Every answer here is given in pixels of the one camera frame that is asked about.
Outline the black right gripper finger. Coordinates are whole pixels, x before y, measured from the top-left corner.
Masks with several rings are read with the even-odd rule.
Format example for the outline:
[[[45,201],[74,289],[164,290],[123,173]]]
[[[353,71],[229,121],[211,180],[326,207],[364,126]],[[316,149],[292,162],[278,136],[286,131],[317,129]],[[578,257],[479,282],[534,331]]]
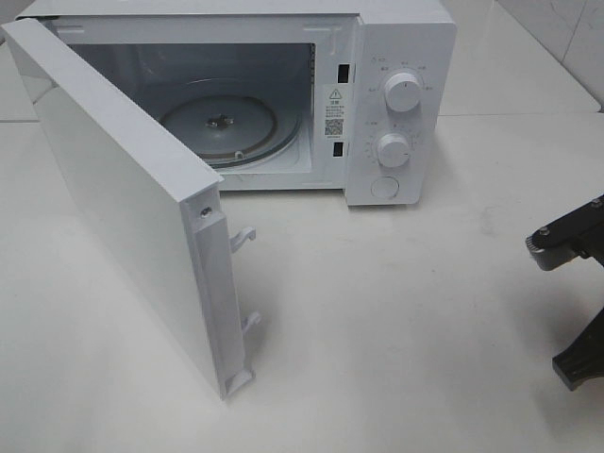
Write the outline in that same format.
[[[587,380],[602,378],[603,329],[585,328],[570,346],[552,359],[552,367],[570,391]]]

